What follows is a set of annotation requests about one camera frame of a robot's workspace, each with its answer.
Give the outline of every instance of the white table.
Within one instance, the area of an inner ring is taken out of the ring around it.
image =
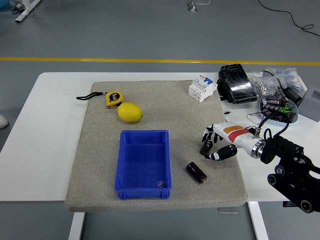
[[[191,80],[200,74],[214,81],[218,79],[217,73],[203,72],[41,74],[0,153],[0,201],[65,200],[88,104],[86,101],[76,100],[76,97],[89,94],[94,82]],[[226,115],[228,121],[234,121],[243,127],[253,125],[247,116],[258,112],[257,102],[230,104],[224,101],[222,107],[225,111],[231,111]],[[207,125],[211,124],[213,122],[208,120]],[[268,122],[263,126],[262,133],[265,128],[271,128],[273,134],[282,129],[281,126]],[[320,123],[299,115],[298,121],[282,136],[304,147],[305,155],[316,166],[320,166],[316,142],[319,134]],[[278,158],[266,165],[259,159],[249,157],[243,149],[238,150],[237,158],[248,192],[248,201],[286,200],[267,182],[268,174],[274,173]]]

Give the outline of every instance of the cable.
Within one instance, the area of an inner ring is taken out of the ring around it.
[[[300,29],[301,29],[302,31],[304,31],[304,32],[307,32],[307,33],[310,33],[310,34],[313,34],[313,35],[316,35],[316,36],[320,37],[319,34],[316,34],[316,33],[312,32],[312,31],[307,31],[307,30],[310,30],[310,29],[314,28],[314,27],[315,27],[314,24],[308,24],[308,25],[306,25],[306,26],[299,26],[298,24],[296,24],[296,22],[295,22],[295,20],[294,20],[294,17],[292,16],[291,12],[271,9],[271,8],[268,8],[268,7],[264,6],[264,5],[260,2],[260,0],[257,0],[257,1],[260,3],[260,5],[261,5],[262,7],[264,7],[265,9],[268,9],[268,10],[270,10],[270,11],[290,14],[291,19],[292,19],[292,22],[294,23],[294,25],[296,25],[298,28],[300,28]]]
[[[259,124],[259,126],[258,126],[258,129],[261,129],[262,126],[266,123],[267,120],[271,119],[273,116],[276,116],[276,115],[282,115],[282,116],[284,117],[285,121],[286,121],[286,125],[285,125],[285,127],[284,127],[281,131],[277,132],[273,137],[276,137],[276,136],[279,136],[280,134],[282,134],[285,130],[288,129],[290,120],[289,120],[289,118],[288,118],[285,114],[281,114],[280,112],[273,112],[273,113],[271,113],[270,115],[265,116],[265,118],[262,119],[262,121],[260,122],[260,124]],[[267,128],[267,129],[264,131],[264,134],[263,134],[264,140],[267,140],[267,139],[266,139],[266,134],[267,134],[267,132],[269,132],[269,135],[271,136],[271,130],[270,130],[269,128]]]
[[[261,71],[261,72],[265,72],[265,73],[269,73],[269,74],[271,74],[273,77],[275,77],[275,78],[278,80],[278,82],[279,82],[279,84],[280,84],[280,88],[281,88],[282,90],[285,90],[285,89],[282,87],[282,85],[281,85],[281,82],[280,82],[279,78],[278,78],[277,76],[273,75],[273,74],[272,74],[272,72],[270,72],[270,71]]]
[[[107,94],[107,92],[94,91],[87,96],[77,96],[76,99],[85,101],[85,100],[89,100],[95,96],[100,96],[100,95],[105,95],[105,94]]]
[[[211,1],[211,0],[209,0],[208,3],[194,3],[193,5],[194,5],[194,6],[196,6],[196,5],[209,5],[209,4],[210,4],[210,1]]]
[[[257,126],[247,126],[247,127],[245,127],[244,129],[247,129],[248,130],[248,128],[254,128],[254,129],[257,129]]]
[[[10,0],[8,1],[8,5],[12,8],[11,10],[12,14],[16,15],[17,13],[20,13],[20,11],[24,9],[24,5],[20,1],[13,0],[13,2],[15,2],[14,6],[11,6]]]
[[[36,11],[37,11],[36,6],[34,6],[33,8],[34,8],[34,12],[33,12],[33,13],[31,13],[31,14],[28,14],[28,17],[30,17],[31,15],[33,15],[33,14],[35,14],[35,13],[36,13]]]

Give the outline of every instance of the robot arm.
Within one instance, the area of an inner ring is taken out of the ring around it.
[[[310,171],[320,174],[320,168],[304,155],[303,147],[280,136],[288,126],[273,137],[270,134],[267,139],[266,133],[264,139],[259,137],[260,127],[253,134],[234,122],[208,126],[203,134],[200,153],[206,159],[221,161],[237,154],[237,148],[243,148],[249,156],[260,158],[265,164],[278,156],[280,162],[275,173],[268,175],[268,183],[305,213],[320,212],[320,179],[310,175]],[[230,145],[210,154],[218,138],[225,139]]]

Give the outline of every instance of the shoe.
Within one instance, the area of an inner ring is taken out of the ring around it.
[[[0,114],[0,129],[8,125],[8,120]]]

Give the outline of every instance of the tape measure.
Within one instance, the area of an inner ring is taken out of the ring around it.
[[[111,91],[105,95],[106,107],[114,109],[119,107],[124,102],[124,96],[119,91]]]
[[[95,96],[100,96],[105,94],[106,107],[108,109],[115,109],[119,107],[124,102],[124,96],[119,91],[111,91],[111,92],[92,92],[87,96],[77,96],[78,100],[89,100]]]

